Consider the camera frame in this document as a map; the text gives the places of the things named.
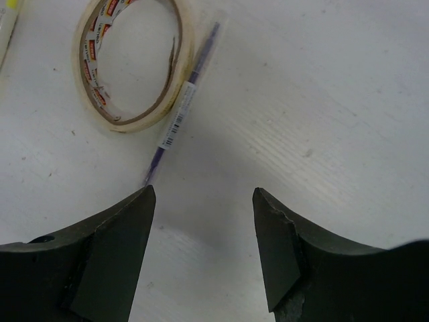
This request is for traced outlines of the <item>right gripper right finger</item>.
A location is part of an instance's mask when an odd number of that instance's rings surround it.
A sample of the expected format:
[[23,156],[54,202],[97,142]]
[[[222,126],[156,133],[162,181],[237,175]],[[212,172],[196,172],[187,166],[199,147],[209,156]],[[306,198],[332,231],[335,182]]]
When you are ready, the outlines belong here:
[[276,321],[427,321],[428,242],[381,249],[253,192],[267,307]]

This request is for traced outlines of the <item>beige masking tape roll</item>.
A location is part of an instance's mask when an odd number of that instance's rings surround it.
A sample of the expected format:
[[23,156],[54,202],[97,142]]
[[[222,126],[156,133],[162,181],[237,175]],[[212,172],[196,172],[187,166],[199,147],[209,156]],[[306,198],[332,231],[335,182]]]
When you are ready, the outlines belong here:
[[110,131],[156,124],[190,75],[194,43],[187,1],[90,1],[72,46],[83,106]]

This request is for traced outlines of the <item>white barrel pen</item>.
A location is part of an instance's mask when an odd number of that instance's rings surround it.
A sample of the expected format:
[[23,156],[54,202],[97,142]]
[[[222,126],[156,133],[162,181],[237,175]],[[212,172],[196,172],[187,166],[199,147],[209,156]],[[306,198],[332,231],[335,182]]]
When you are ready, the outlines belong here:
[[220,28],[221,22],[214,22],[211,31],[198,51],[195,63],[192,65],[190,76],[184,81],[178,98],[174,102],[172,110],[170,111],[166,126],[162,130],[155,154],[151,159],[151,163],[145,174],[143,186],[151,184],[156,170],[161,163],[162,157],[166,151],[172,147],[176,137],[178,136],[178,132],[180,131],[180,128],[182,127],[190,110],[191,102],[197,90],[198,81],[200,80],[204,69],[208,65],[210,55],[214,50]]

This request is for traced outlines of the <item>yellow highlighter pen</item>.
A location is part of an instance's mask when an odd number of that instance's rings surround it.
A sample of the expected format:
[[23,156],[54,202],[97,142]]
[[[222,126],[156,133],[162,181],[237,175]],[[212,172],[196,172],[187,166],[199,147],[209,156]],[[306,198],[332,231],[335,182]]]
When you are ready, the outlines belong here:
[[1,0],[0,23],[0,62],[3,64],[9,41],[13,33],[17,17],[23,5],[22,0]]

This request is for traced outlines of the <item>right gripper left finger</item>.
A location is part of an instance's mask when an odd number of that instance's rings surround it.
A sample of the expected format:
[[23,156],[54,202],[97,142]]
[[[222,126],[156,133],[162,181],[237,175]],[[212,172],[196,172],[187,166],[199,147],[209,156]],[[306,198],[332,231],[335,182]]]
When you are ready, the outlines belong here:
[[1,246],[2,321],[127,321],[154,218],[152,186],[30,242]]

